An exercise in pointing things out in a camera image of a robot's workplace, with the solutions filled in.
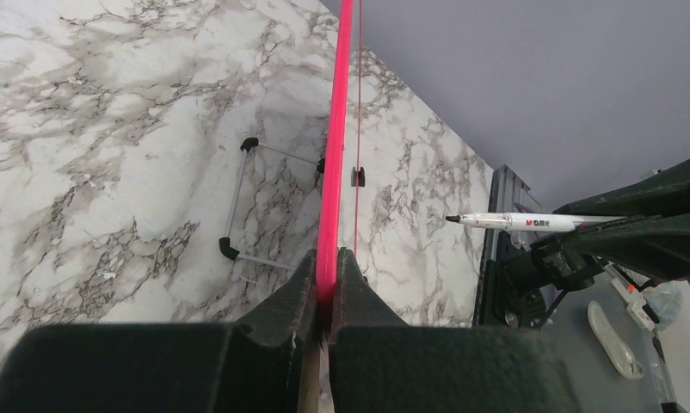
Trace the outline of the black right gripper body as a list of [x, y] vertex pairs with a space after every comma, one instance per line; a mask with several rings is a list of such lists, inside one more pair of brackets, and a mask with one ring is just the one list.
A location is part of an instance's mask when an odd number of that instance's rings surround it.
[[604, 271], [592, 256], [576, 252], [532, 249], [510, 257], [502, 265], [502, 274], [518, 293], [541, 287], [574, 292], [591, 287], [595, 276]]

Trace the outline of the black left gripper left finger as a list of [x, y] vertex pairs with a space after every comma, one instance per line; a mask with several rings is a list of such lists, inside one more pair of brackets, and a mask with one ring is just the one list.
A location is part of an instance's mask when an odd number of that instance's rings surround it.
[[0, 412], [314, 412], [315, 252], [232, 323], [55, 324], [0, 371]]

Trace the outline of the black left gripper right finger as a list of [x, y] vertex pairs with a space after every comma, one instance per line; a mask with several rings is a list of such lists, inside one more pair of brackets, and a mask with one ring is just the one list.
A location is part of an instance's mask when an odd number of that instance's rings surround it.
[[562, 359], [532, 330], [411, 326], [337, 257], [329, 342], [338, 412], [578, 412]]

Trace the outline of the white whiteboard marker pen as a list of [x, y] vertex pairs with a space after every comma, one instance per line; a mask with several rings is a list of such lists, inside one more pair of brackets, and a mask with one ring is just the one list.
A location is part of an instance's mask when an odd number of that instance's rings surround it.
[[542, 213], [467, 213], [446, 216], [446, 221], [474, 228], [498, 231], [570, 232], [587, 225], [598, 225], [620, 216], [585, 216]]

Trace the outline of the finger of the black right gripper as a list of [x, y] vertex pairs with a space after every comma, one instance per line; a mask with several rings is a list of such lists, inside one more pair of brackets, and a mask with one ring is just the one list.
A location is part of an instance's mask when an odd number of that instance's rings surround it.
[[690, 213], [690, 159], [641, 182], [568, 203], [555, 213], [625, 217]]
[[690, 280], [690, 213], [588, 225], [544, 237], [532, 249], [597, 256], [654, 280]]

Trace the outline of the pink framed whiteboard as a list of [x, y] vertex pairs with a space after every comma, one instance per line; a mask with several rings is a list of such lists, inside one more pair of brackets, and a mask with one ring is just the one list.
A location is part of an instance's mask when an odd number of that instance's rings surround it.
[[338, 234], [342, 191], [343, 145], [348, 108], [349, 65], [354, 34], [355, 9], [359, 6], [361, 6], [360, 1], [341, 1], [337, 31], [315, 266], [317, 303], [322, 307], [332, 305], [337, 279]]

